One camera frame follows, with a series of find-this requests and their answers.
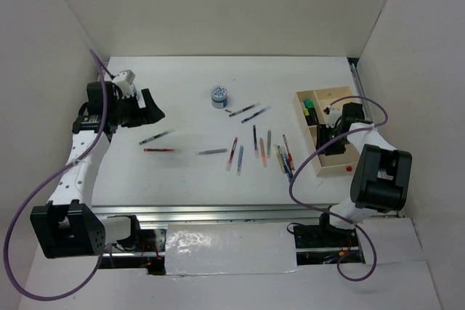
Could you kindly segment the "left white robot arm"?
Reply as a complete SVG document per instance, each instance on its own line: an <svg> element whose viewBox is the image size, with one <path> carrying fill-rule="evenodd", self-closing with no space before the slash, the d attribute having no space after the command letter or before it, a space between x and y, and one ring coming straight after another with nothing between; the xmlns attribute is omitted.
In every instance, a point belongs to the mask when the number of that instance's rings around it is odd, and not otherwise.
<svg viewBox="0 0 465 310"><path fill-rule="evenodd" d="M149 89L136 94L110 82L89 83L72 127L72 149L64 171L46 205L32 209L30 220L47 258L98 256L117 242L127 251L140 248L143 233L134 215L99 219L92 211L98 171L117 129L154 124L164 112Z"/></svg>

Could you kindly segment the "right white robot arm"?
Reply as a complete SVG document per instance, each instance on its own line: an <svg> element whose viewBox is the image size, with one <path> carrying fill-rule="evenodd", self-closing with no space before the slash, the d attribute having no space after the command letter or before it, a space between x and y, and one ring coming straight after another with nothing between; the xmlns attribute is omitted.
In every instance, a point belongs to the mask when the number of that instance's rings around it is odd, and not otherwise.
<svg viewBox="0 0 465 310"><path fill-rule="evenodd" d="M315 148L335 142L318 157L322 166L347 165L358 154L349 197L322 213L317 237L325 246L335 245L342 234L376 213L401 211L406 203L412 155L398 150L365 118L363 105L345 103L341 108L328 106L326 125L317 126Z"/></svg>

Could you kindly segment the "purple highlighter marker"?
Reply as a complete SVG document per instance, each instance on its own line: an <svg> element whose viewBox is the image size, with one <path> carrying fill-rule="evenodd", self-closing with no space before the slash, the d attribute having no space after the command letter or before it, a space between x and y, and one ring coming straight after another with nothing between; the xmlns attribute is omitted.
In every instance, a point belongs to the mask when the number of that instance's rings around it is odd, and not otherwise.
<svg viewBox="0 0 465 310"><path fill-rule="evenodd" d="M304 117L306 119L307 125L312 126L313 125L312 118L311 118L310 112L309 112L309 110L307 108L304 108Z"/></svg>

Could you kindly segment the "yellow highlighter marker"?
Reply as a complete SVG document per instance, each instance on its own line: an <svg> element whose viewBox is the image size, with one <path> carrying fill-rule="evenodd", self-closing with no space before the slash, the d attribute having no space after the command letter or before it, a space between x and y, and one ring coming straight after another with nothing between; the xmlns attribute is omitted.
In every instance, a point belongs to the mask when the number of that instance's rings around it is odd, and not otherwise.
<svg viewBox="0 0 465 310"><path fill-rule="evenodd" d="M310 112L310 116L311 116L311 118L312 118L313 126L318 125L318 124L319 124L319 120L318 120L318 115L317 115L317 113L316 113L315 108L309 109L309 112Z"/></svg>

